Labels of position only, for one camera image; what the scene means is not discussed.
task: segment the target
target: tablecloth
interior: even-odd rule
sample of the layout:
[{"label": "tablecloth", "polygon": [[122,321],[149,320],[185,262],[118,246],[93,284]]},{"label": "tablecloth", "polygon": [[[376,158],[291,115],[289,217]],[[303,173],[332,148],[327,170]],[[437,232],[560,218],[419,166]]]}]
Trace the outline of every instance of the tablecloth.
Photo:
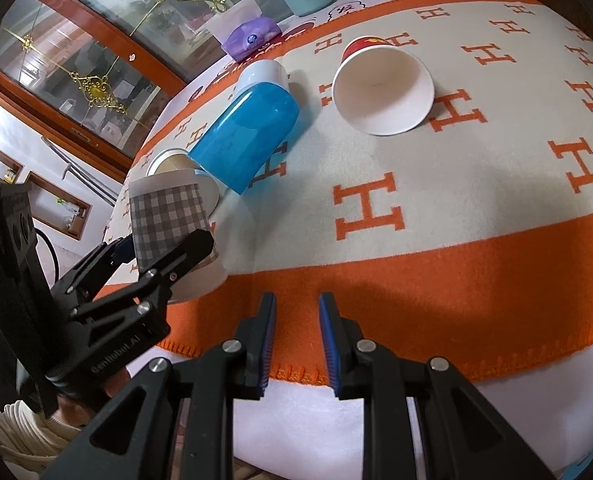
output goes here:
[{"label": "tablecloth", "polygon": [[[262,56],[281,54],[301,128],[243,197],[224,193],[211,220],[232,277],[170,310],[164,347],[198,354],[278,287],[273,376],[322,384],[322,286],[367,335],[406,357],[444,354],[472,379],[592,344],[593,42],[533,0],[340,0],[295,29]],[[409,49],[435,78],[436,107],[408,134],[355,132],[331,105],[343,46],[364,34]],[[200,138],[227,106],[231,68],[190,85],[183,109],[177,96],[128,180]],[[129,231],[123,200],[108,239]],[[113,283],[135,278],[126,266]]]}]

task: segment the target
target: table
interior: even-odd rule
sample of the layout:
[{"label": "table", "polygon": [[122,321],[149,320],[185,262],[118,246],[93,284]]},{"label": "table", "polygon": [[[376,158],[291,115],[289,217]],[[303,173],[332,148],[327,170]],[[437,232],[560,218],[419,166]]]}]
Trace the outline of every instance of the table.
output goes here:
[{"label": "table", "polygon": [[[288,69],[299,125],[211,217],[228,282],[170,309],[171,337],[144,359],[197,355],[274,290],[276,380],[237,403],[235,453],[286,478],[358,479],[360,403],[316,387],[315,297],[329,288],[400,355],[496,378],[481,390],[550,468],[581,458],[593,448],[593,42],[534,0],[337,0],[283,26],[289,39],[262,56]],[[366,34],[435,79],[436,106],[412,132],[367,136],[331,106],[342,49]],[[128,182],[225,109],[238,76],[226,63],[168,105]],[[123,192],[107,239],[129,232],[127,203]]]}]

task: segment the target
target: red paper cup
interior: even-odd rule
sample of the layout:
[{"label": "red paper cup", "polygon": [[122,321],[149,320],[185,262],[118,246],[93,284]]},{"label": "red paper cup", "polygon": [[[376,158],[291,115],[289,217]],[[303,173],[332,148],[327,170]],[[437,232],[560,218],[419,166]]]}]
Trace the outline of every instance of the red paper cup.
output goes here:
[{"label": "red paper cup", "polygon": [[332,99],[357,130],[390,136],[425,119],[434,103],[434,82],[416,56],[383,38],[364,36],[345,47]]}]

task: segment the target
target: wooden cabinet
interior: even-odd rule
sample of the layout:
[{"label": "wooden cabinet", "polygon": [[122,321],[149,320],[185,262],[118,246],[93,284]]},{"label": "wooden cabinet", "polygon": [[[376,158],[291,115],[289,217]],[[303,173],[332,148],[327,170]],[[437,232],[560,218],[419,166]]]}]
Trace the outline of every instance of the wooden cabinet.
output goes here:
[{"label": "wooden cabinet", "polygon": [[90,204],[33,171],[30,171],[25,182],[30,185],[28,197],[33,217],[64,235],[80,240],[89,216]]},{"label": "wooden cabinet", "polygon": [[[240,0],[16,0],[0,25],[0,105],[123,181],[163,108],[224,56],[205,22]],[[256,0],[277,22],[283,0]]]}]

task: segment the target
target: purple tissue packet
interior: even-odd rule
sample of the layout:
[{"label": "purple tissue packet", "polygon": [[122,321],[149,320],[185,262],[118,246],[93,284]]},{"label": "purple tissue packet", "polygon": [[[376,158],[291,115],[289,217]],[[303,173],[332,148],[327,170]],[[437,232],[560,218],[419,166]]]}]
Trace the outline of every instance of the purple tissue packet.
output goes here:
[{"label": "purple tissue packet", "polygon": [[280,34],[281,29],[278,28],[274,20],[260,16],[236,27],[227,41],[221,45],[221,48],[240,63]]}]

